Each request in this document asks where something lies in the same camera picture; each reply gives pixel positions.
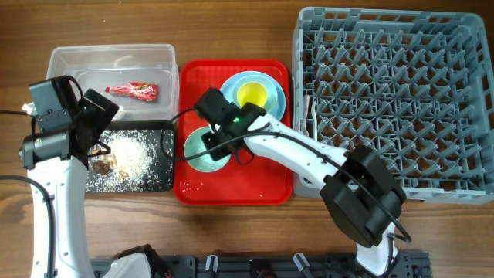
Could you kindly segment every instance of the wood grain surface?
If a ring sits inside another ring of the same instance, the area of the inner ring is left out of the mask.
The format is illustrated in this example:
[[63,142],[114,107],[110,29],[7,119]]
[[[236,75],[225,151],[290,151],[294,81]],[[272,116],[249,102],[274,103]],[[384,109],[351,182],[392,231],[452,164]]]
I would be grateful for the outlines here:
[[[494,46],[493,1],[67,1],[0,3],[0,109],[30,101],[57,46],[170,43],[178,65],[200,58],[273,58],[291,64],[292,34],[305,6],[474,12]],[[29,118],[0,115],[0,175],[24,175],[18,150]],[[0,277],[27,277],[32,265],[32,197],[26,185],[0,185]],[[494,276],[494,204],[407,202],[400,248],[430,252],[434,277]],[[92,258],[150,243],[162,255],[291,255],[353,252],[324,204],[291,198],[276,207],[190,207],[171,193],[86,196]]]

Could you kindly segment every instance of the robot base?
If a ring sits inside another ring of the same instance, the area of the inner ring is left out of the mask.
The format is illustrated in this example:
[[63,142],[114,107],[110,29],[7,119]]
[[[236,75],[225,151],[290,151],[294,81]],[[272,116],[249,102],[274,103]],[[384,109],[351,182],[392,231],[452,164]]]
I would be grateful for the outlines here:
[[[335,253],[328,256],[307,257],[307,261],[314,278],[372,277],[358,267],[355,256],[355,253]],[[251,263],[258,259],[268,260],[279,278],[306,277],[297,269],[292,257],[219,257],[216,273],[206,270],[206,257],[162,256],[161,258],[172,268],[174,278],[251,278]],[[428,253],[400,251],[398,258],[388,277],[432,278]],[[96,278],[100,278],[110,269],[111,261],[92,260],[91,264]]]

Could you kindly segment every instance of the green bowl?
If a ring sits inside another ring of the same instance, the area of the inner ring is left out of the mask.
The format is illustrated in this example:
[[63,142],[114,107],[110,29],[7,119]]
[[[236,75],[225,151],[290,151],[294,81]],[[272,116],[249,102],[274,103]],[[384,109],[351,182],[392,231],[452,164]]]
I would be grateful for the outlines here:
[[[185,157],[189,157],[206,151],[206,146],[204,146],[201,136],[208,133],[209,131],[209,127],[200,127],[188,136],[184,145]],[[230,160],[230,157],[231,155],[226,156],[218,161],[214,161],[210,154],[205,154],[199,158],[192,159],[187,162],[191,167],[193,167],[193,169],[197,171],[203,173],[212,173],[223,168],[223,166],[225,166]]]

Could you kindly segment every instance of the red candy wrapper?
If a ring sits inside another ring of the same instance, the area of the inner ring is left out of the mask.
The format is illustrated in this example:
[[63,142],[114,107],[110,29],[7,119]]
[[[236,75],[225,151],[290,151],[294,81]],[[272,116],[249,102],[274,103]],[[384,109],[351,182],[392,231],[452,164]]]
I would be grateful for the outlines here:
[[154,102],[157,99],[157,84],[129,82],[125,86],[107,87],[105,92]]

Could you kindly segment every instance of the plastic grid rack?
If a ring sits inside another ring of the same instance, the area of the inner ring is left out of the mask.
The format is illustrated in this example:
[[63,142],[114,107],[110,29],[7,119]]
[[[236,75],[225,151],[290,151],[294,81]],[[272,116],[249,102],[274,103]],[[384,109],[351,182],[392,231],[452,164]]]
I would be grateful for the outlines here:
[[[409,198],[494,200],[494,78],[480,17],[305,8],[292,58],[297,131],[374,148]],[[294,191],[319,196],[298,175]]]

